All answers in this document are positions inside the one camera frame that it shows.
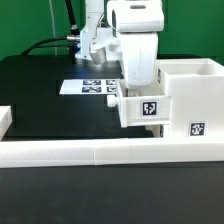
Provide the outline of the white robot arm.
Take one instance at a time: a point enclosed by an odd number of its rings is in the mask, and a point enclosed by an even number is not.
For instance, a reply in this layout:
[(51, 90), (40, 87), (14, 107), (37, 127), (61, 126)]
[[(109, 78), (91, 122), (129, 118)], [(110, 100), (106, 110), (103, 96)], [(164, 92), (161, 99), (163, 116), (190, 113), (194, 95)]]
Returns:
[(118, 61), (130, 94), (150, 86), (164, 28), (162, 1), (85, 0), (85, 9), (77, 57), (97, 65)]

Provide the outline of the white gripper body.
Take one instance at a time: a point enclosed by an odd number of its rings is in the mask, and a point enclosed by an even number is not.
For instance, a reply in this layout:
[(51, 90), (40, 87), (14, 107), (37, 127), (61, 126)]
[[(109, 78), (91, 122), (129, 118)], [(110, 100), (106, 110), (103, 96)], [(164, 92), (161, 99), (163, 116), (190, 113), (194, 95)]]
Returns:
[(155, 73), (158, 35), (128, 33), (119, 36), (122, 72), (129, 89), (149, 86)]

